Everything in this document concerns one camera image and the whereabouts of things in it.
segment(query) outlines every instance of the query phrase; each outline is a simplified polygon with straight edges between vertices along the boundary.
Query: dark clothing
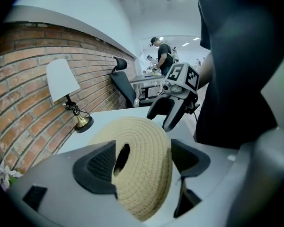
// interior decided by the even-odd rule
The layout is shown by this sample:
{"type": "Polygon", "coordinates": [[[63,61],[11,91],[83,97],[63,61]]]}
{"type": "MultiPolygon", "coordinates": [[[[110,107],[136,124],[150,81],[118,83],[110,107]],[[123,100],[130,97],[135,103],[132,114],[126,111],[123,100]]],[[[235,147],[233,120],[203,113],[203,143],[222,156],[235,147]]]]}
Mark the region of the dark clothing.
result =
{"type": "Polygon", "coordinates": [[[160,47],[158,49],[158,62],[160,61],[162,54],[167,54],[166,60],[160,66],[161,71],[165,68],[171,67],[174,63],[174,59],[168,53],[171,54],[171,47],[168,44],[160,44],[160,47]]]}
{"type": "Polygon", "coordinates": [[[166,76],[167,73],[169,72],[170,68],[171,68],[171,66],[170,67],[165,67],[165,68],[161,69],[162,75],[166,76]]]}
{"type": "Polygon", "coordinates": [[[199,0],[200,45],[211,50],[214,63],[196,125],[199,143],[239,148],[276,127],[261,89],[284,57],[279,3],[199,0]]]}

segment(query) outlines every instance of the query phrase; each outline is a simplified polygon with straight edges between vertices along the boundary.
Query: white lampshade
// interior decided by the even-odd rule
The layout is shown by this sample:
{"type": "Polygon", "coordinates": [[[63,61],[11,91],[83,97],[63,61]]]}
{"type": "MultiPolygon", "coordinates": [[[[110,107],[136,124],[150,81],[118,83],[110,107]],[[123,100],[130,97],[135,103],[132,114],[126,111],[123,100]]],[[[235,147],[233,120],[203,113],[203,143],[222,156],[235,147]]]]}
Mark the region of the white lampshade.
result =
{"type": "Polygon", "coordinates": [[[46,66],[46,76],[53,102],[80,89],[65,59],[49,63],[46,66]]]}

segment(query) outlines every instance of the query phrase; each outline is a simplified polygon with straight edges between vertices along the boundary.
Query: brick wall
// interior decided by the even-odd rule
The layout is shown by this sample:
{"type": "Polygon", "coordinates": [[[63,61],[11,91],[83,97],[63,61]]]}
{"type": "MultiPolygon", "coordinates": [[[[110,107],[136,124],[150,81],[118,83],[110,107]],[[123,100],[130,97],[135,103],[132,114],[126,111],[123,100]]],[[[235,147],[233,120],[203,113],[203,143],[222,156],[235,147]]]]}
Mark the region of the brick wall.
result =
{"type": "Polygon", "coordinates": [[[133,58],[79,31],[47,24],[5,24],[0,37],[0,162],[25,172],[55,154],[76,121],[60,102],[53,103],[46,65],[65,58],[81,89],[71,94],[81,110],[125,108],[109,74],[113,56],[127,60],[128,78],[136,75],[133,58]]]}

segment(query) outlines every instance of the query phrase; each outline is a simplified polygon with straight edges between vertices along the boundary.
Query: black office chair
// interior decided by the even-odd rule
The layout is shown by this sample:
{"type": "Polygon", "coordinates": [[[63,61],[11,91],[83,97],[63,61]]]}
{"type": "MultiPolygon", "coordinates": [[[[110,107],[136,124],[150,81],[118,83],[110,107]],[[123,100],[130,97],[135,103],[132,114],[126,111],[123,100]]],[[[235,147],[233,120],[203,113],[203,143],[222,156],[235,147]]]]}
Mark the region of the black office chair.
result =
{"type": "MultiPolygon", "coordinates": [[[[130,84],[127,75],[124,71],[117,71],[117,70],[124,70],[127,68],[127,62],[124,59],[114,57],[117,61],[117,66],[113,68],[112,73],[110,74],[110,78],[113,81],[114,85],[117,89],[121,92],[121,94],[126,99],[126,106],[127,108],[133,108],[133,102],[136,99],[136,92],[133,89],[132,85],[130,84]]],[[[141,89],[145,90],[145,96],[148,96],[148,89],[154,86],[142,87],[141,89]]],[[[146,107],[150,106],[154,99],[157,96],[150,96],[148,99],[140,98],[139,107],[146,107]]]]}

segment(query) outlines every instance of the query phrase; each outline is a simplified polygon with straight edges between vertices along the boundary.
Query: robotic arm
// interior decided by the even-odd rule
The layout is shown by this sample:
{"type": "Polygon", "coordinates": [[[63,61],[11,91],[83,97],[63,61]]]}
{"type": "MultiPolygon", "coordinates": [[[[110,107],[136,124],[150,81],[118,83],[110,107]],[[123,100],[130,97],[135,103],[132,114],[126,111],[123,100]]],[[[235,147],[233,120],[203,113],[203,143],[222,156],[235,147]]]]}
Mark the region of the robotic arm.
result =
{"type": "Polygon", "coordinates": [[[151,105],[147,118],[166,115],[163,129],[171,131],[184,113],[192,114],[199,104],[197,90],[199,74],[187,62],[173,64],[165,77],[162,93],[151,105]]]}

